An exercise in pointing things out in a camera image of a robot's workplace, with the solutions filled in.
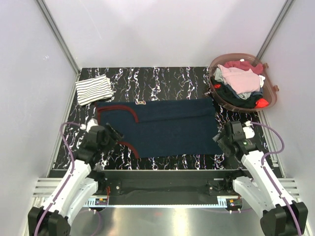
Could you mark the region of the navy tank top red trim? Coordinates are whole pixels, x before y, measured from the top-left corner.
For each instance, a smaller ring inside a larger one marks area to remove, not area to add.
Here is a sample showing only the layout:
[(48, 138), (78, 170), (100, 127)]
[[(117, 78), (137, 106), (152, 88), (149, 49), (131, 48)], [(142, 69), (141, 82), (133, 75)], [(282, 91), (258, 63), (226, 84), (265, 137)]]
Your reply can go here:
[(118, 143), (136, 158), (216, 155), (222, 150), (210, 98), (146, 102), (96, 102), (97, 121), (122, 134)]

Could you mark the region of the black white striped tank top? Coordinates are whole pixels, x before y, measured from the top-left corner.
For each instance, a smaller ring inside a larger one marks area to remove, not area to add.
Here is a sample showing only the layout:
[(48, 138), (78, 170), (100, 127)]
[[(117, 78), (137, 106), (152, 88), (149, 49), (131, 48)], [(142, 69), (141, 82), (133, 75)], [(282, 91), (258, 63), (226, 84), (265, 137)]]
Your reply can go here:
[(75, 83), (77, 102), (80, 106), (109, 99), (114, 95), (110, 79), (106, 75), (98, 76)]

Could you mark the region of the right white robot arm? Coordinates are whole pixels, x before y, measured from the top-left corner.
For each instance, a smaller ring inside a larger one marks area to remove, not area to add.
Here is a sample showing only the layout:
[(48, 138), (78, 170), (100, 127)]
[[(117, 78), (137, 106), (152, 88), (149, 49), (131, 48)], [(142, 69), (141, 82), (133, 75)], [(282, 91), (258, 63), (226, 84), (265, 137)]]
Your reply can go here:
[(247, 168), (228, 173), (213, 186), (216, 191), (238, 194), (260, 218), (266, 236), (301, 236), (305, 232), (308, 208), (297, 202), (283, 187), (266, 161), (264, 153), (254, 141), (255, 123), (228, 122), (214, 141), (226, 156), (234, 156)]

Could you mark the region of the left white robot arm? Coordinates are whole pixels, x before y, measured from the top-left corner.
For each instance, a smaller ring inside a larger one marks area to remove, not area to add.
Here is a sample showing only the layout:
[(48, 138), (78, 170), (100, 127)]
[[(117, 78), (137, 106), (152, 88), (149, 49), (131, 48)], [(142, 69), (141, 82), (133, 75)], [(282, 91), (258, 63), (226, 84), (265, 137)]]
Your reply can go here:
[(123, 135), (110, 124), (99, 125), (95, 119), (81, 125), (86, 134), (75, 152), (70, 152), (71, 163), (53, 193), (39, 207), (28, 213), (31, 236), (68, 236), (80, 209), (93, 195), (110, 194), (105, 174), (96, 171), (101, 153), (111, 151)]

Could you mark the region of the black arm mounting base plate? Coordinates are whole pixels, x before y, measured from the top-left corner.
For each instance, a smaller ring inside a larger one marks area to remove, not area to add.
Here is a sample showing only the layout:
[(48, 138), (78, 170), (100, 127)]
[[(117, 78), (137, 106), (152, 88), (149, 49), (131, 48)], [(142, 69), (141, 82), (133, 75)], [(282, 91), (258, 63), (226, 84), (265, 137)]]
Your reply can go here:
[(239, 176), (240, 170), (106, 170), (105, 185), (94, 197), (109, 196), (109, 205), (209, 205), (224, 192), (210, 190), (214, 180)]

